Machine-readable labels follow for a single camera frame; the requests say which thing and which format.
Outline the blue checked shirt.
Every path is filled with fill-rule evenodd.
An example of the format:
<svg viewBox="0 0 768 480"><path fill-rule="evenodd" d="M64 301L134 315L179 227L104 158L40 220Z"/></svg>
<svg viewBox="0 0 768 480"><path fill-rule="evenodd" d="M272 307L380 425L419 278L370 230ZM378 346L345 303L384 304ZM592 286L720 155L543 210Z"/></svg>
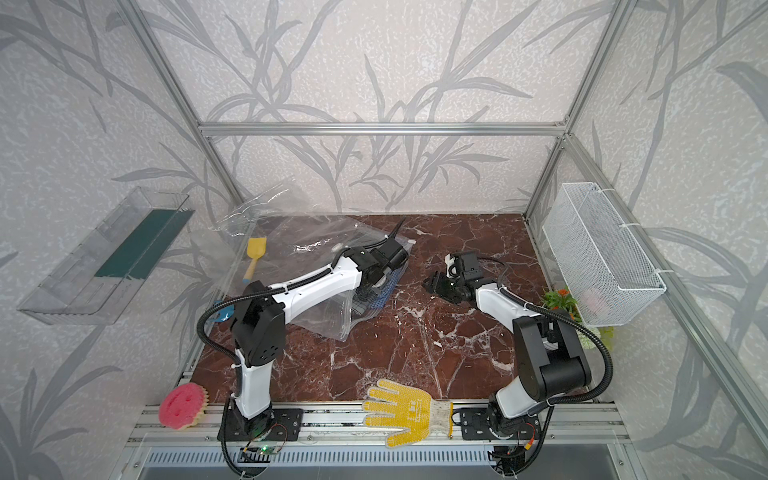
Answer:
<svg viewBox="0 0 768 480"><path fill-rule="evenodd" d="M395 287L402 278L407 265L389 272L379 286L359 287L352 297L351 312L353 319L375 317L386 305Z"/></svg>

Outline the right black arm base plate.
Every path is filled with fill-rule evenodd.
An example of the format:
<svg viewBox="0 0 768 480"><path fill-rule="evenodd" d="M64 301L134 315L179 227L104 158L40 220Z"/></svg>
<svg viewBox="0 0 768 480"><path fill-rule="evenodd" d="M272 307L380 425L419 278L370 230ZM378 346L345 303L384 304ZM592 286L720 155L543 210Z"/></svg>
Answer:
<svg viewBox="0 0 768 480"><path fill-rule="evenodd" d="M514 419L504 417L489 407L460 408L452 417L463 440L528 442L540 437L539 420L524 415Z"/></svg>

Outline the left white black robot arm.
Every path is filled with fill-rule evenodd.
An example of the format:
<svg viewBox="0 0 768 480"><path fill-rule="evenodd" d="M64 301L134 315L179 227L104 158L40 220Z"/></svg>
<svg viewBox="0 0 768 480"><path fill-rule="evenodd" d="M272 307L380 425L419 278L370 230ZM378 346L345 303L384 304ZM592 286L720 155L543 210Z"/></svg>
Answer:
<svg viewBox="0 0 768 480"><path fill-rule="evenodd" d="M307 310L341 294L378 290L403 270L409 258L397 239L403 223L367 245L345 246L332 261L287 282L247 285L245 293L209 307L196 323L198 338L231 360L235 390L231 399L245 423L265 423L272 412L270 382L273 362L286 345L286 326ZM232 349L212 340L206 324L214 314L233 306Z"/></svg>

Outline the clear plastic vacuum bag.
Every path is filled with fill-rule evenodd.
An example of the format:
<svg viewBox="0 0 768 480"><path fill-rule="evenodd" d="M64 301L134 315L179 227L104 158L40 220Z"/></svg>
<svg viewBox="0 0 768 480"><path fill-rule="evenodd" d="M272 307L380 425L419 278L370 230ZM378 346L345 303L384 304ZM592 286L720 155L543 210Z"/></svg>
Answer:
<svg viewBox="0 0 768 480"><path fill-rule="evenodd" d="M266 253L253 280L264 286L287 282L330 263L345 246L367 245L387 232L344 215L329 215L293 177L276 182L233 209L207 230L191 234L200 248L215 296L244 294L249 264L247 242L266 237ZM337 295L299 315L291 323L326 338L345 341L352 329L369 319L353 319L353 293Z"/></svg>

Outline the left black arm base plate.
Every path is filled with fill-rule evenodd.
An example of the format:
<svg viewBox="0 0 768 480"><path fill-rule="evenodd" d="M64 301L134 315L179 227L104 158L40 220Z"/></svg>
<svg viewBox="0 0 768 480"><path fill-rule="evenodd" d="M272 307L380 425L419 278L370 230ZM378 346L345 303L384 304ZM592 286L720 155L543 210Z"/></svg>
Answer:
<svg viewBox="0 0 768 480"><path fill-rule="evenodd" d="M222 415L217 439L225 442L294 442L298 440L303 413L300 408L268 408L256 417L246 419L236 407L229 407Z"/></svg>

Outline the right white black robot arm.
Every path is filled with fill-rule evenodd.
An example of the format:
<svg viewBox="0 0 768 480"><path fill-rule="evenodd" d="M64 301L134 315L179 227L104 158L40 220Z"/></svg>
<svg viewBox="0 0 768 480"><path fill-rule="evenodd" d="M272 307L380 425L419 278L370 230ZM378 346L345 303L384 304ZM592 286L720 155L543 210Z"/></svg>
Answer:
<svg viewBox="0 0 768 480"><path fill-rule="evenodd" d="M422 286L451 304L472 305L513 335L517 375L489 399L490 433L506 439L544 409L601 396L613 380L614 364L600 337L568 312L513 293L485 273L482 260L473 251L449 254L445 269L431 273Z"/></svg>

